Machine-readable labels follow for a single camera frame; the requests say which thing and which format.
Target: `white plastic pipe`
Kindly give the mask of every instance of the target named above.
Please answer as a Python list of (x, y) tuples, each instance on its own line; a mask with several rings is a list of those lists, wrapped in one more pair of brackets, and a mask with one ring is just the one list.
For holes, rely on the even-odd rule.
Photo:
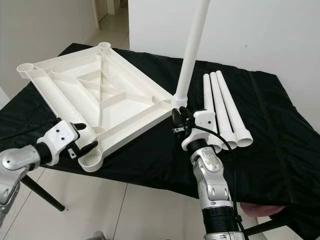
[[(237, 147), (237, 138), (232, 132), (227, 110), (220, 92), (219, 83), (215, 72), (210, 73), (210, 79), (220, 136), (227, 141), (231, 149), (235, 149)], [(222, 149), (228, 150), (224, 143), (222, 143)]]
[(189, 85), (194, 71), (200, 40), (210, 3), (210, 0), (196, 1), (198, 2), (198, 5), (195, 10), (191, 30), (186, 44), (178, 85), (172, 99), (172, 105), (175, 108), (187, 106)]
[[(217, 124), (216, 124), (216, 113), (214, 107), (214, 100), (212, 98), (211, 93), (211, 83), (209, 74), (203, 75), (203, 100), (204, 100), (204, 108), (208, 111), (213, 112), (213, 123), (212, 123), (212, 131), (218, 133)], [(208, 145), (213, 145), (215, 152), (220, 153), (222, 149), (222, 141), (216, 136), (210, 134), (209, 139), (206, 142)]]
[(225, 78), (222, 75), (221, 71), (217, 71), (216, 76), (223, 97), (224, 105), (226, 107), (232, 129), (237, 139), (237, 145), (239, 147), (247, 147), (252, 144), (254, 140), (241, 119), (237, 106), (230, 94)]

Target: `white plastic tray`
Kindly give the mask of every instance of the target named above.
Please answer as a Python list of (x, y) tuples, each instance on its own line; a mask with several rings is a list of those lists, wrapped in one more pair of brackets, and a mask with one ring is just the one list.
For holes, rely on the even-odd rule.
[(172, 95), (111, 49), (108, 42), (17, 67), (57, 117), (85, 123), (76, 141), (96, 147), (78, 160), (87, 172), (103, 159), (171, 115)]

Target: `table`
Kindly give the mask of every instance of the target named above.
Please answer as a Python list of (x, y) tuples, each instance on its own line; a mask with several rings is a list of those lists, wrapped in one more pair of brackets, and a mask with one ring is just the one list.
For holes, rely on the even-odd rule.
[[(71, 44), (61, 55), (90, 46)], [(174, 94), (182, 59), (114, 49), (169, 93)], [(236, 148), (236, 163), (227, 151), (218, 154), (233, 193), (236, 169), (236, 199), (287, 208), (275, 219), (294, 219), (289, 225), (305, 239), (320, 235), (320, 136), (292, 105), (277, 76), (250, 72), (234, 66), (197, 61), (188, 93), (188, 108), (203, 109), (203, 74), (221, 70), (235, 104), (254, 142)], [(34, 143), (55, 118), (29, 83), (0, 111), (0, 151)], [(96, 176), (170, 191), (197, 198), (197, 183), (187, 152), (172, 133), (167, 118), (112, 155), (100, 170), (82, 170), (76, 160), (61, 156), (51, 169)]]

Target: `white pole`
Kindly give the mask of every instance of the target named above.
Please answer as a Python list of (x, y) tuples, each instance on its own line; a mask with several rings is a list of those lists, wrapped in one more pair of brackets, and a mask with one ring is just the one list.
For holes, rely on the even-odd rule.
[[(203, 100), (204, 100), (204, 108), (210, 112), (213, 112), (214, 120), (212, 123), (213, 125), (211, 130), (217, 134), (218, 130), (217, 130), (217, 123), (216, 123), (216, 113), (215, 113), (215, 107), (214, 107), (214, 100), (212, 98), (212, 93), (211, 93), (211, 83), (210, 83), (209, 74), (203, 75)], [(210, 134), (209, 139), (206, 143), (208, 145), (213, 145), (216, 153), (221, 152), (222, 141), (216, 136)]]
[(210, 3), (210, 0), (196, 1), (198, 2), (198, 5), (195, 10), (191, 30), (186, 44), (178, 85), (172, 99), (172, 105), (175, 108), (187, 106), (189, 85), (194, 71), (200, 40)]
[(244, 122), (238, 112), (237, 106), (230, 94), (225, 78), (221, 71), (216, 71), (217, 80), (223, 97), (224, 105), (228, 112), (228, 116), (237, 139), (239, 147), (247, 147), (254, 141), (250, 132), (246, 129)]
[[(215, 72), (210, 73), (210, 79), (220, 136), (227, 141), (231, 149), (235, 149), (237, 147), (237, 138), (232, 132), (227, 110), (220, 92), (218, 79)], [(228, 150), (224, 143), (222, 144), (222, 149)]]

